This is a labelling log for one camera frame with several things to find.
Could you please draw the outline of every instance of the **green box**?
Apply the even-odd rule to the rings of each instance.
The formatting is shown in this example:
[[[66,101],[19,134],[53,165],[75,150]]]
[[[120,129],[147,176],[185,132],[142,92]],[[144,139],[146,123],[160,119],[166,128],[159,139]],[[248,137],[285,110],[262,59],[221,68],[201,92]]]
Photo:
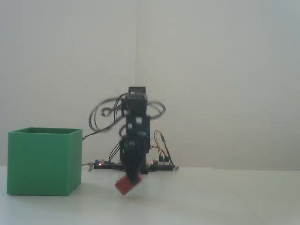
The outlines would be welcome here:
[[[8,133],[7,193],[70,195],[81,183],[82,129],[30,127]]]

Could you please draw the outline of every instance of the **wire bundle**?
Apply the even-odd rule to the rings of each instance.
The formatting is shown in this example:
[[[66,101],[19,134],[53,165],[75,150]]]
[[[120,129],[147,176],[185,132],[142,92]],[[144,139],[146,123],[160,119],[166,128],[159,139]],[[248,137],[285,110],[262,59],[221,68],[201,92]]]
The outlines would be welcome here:
[[[158,133],[160,134],[161,140],[162,140],[162,142],[164,143],[164,146],[165,146],[165,150],[166,150],[166,152],[167,152],[167,155],[166,155],[165,151],[162,150],[162,148],[160,147],[160,145],[159,145],[159,143],[158,143],[158,137],[157,137]],[[159,155],[159,156],[162,156],[162,154],[164,154],[165,157],[168,156],[169,159],[170,159],[170,162],[174,165],[174,163],[173,163],[173,161],[172,161],[172,158],[171,158],[171,154],[170,154],[170,152],[169,152],[169,150],[168,150],[168,148],[167,148],[167,145],[166,145],[166,143],[165,143],[164,135],[163,135],[163,133],[162,133],[160,130],[154,131],[154,141],[155,141],[156,146],[157,146],[158,155]]]
[[[113,150],[111,151],[111,153],[109,154],[109,161],[111,162],[111,160],[113,159],[113,157],[117,154],[117,152],[120,150],[120,142],[113,148]]]
[[[118,111],[122,108],[122,105],[121,103],[119,104],[119,102],[122,100],[122,98],[126,95],[127,93],[123,93],[121,94],[119,97],[113,97],[113,98],[108,98],[102,102],[100,102],[93,110],[92,112],[90,113],[90,116],[89,116],[89,127],[91,128],[92,131],[94,131],[93,133],[89,134],[89,135],[86,135],[84,136],[82,139],[84,140],[85,138],[87,138],[88,136],[91,136],[91,135],[95,135],[95,134],[98,134],[100,132],[106,132],[106,131],[109,131],[114,125],[116,125],[120,120],[122,120],[125,116],[127,115],[121,115],[121,116],[117,116],[117,113]],[[98,114],[98,111],[100,109],[100,107],[104,104],[107,104],[107,103],[110,103],[110,102],[115,102],[113,108],[110,108],[110,107],[104,107],[101,109],[101,115],[103,117],[108,117],[110,116],[112,113],[113,113],[113,123],[111,123],[109,126],[105,127],[105,128],[101,128],[99,129],[98,125],[97,125],[97,122],[96,122],[96,116]],[[161,102],[159,101],[149,101],[147,103],[147,106],[149,107],[152,107],[154,108],[155,110],[158,111],[158,114],[157,115],[154,115],[154,116],[149,116],[149,118],[151,120],[154,120],[154,119],[157,119],[159,117],[161,117],[165,111],[166,111],[166,108],[164,106],[164,104],[162,104]],[[119,134],[120,136],[121,135],[121,132],[122,130],[125,128],[125,126],[122,126],[122,128],[120,129],[119,131]]]

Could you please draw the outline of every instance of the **black wire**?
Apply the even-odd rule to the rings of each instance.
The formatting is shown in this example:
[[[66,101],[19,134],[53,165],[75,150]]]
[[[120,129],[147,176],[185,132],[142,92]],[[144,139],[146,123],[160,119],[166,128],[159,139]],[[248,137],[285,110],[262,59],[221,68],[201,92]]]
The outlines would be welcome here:
[[[155,148],[157,148],[157,146],[156,146],[156,145],[154,145],[154,146],[151,146],[149,149],[155,149]]]
[[[116,109],[116,116],[117,116],[117,113],[118,111],[122,108],[122,105],[118,105],[117,109]]]
[[[126,124],[124,124],[124,125],[120,128],[120,130],[119,130],[119,135],[120,135],[120,137],[123,137],[123,136],[122,136],[122,131],[123,131],[125,128],[126,128]]]
[[[117,143],[117,145],[113,148],[113,150],[111,151],[111,153],[109,154],[109,161],[112,158],[112,154],[114,151],[116,151],[118,148],[120,148],[120,142]]]
[[[113,113],[113,108],[105,107],[101,110],[101,115],[104,117],[108,117]]]
[[[116,99],[116,102],[113,106],[113,120],[115,121],[117,119],[117,106],[118,106],[118,103],[119,101],[121,100],[121,98],[126,95],[127,93],[123,93],[121,94],[117,99]]]
[[[169,152],[169,150],[168,150],[166,144],[165,144],[165,149],[167,150],[167,153],[168,153],[168,157],[169,157],[169,159],[170,159],[170,162],[173,164],[173,166],[175,166],[175,164],[173,163],[173,161],[172,161],[172,159],[171,159],[171,155],[170,155],[170,152]]]
[[[116,151],[113,153],[111,159],[109,161],[111,161],[113,159],[113,157],[118,153],[118,151],[120,150],[120,146],[116,149]]]
[[[89,135],[86,135],[86,136],[84,136],[82,139],[84,140],[84,139],[86,139],[87,137],[89,137],[89,136],[91,136],[91,135],[95,135],[95,134],[98,134],[98,133],[100,133],[100,132],[106,132],[106,131],[108,131],[108,130],[110,130],[114,125],[116,125],[121,119],[123,119],[124,117],[123,116],[120,116],[120,117],[118,117],[117,118],[117,120],[116,121],[114,121],[112,124],[110,124],[109,126],[107,126],[107,127],[105,127],[105,128],[102,128],[102,129],[100,129],[100,130],[96,130],[94,133],[91,133],[91,134],[89,134]]]
[[[158,115],[150,116],[150,120],[154,120],[154,119],[157,119],[157,118],[161,117],[165,113],[165,111],[166,111],[165,105],[162,104],[161,102],[158,102],[158,101],[149,101],[147,103],[147,105],[150,106],[150,107],[152,107],[152,108],[154,108],[154,109],[156,109],[158,111]],[[160,111],[155,105],[159,105],[160,107],[162,107],[163,110]]]
[[[112,102],[112,101],[116,101],[118,98],[108,98],[108,99],[105,99],[104,101],[100,102],[93,110],[92,112],[90,113],[90,116],[89,116],[89,127],[93,130],[93,131],[97,131],[98,130],[98,126],[97,126],[97,123],[96,123],[96,115],[97,115],[97,111],[98,111],[98,108],[101,106],[101,105],[104,105],[106,103],[109,103],[109,102]]]
[[[154,131],[154,140],[155,140],[155,143],[157,144],[157,151],[158,151],[158,157],[162,156],[162,152],[160,151],[159,147],[158,147],[158,142],[157,142],[157,139],[156,139],[156,131]]]

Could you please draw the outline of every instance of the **white surface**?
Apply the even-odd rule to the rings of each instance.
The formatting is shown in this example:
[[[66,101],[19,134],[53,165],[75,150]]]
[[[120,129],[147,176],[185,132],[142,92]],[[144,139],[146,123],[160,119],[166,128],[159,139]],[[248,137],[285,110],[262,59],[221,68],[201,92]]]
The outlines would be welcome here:
[[[9,196],[2,166],[0,224],[300,224],[300,172],[183,167],[145,175],[126,196],[114,188],[122,175],[84,167],[69,197]]]
[[[0,165],[9,131],[91,132],[92,108],[134,85],[135,21],[136,0],[0,1]],[[118,129],[89,138],[83,161],[108,155],[118,140]]]
[[[137,12],[136,84],[165,103],[152,126],[181,165],[300,169],[300,1],[138,0]]]

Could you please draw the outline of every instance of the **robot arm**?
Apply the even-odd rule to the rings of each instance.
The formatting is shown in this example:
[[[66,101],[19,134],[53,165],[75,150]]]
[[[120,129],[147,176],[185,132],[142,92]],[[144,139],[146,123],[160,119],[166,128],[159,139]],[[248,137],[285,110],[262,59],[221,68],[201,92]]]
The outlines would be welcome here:
[[[139,173],[146,169],[146,153],[150,149],[147,103],[145,87],[129,87],[121,103],[122,115],[126,117],[126,135],[121,136],[120,160],[132,184],[139,180]]]

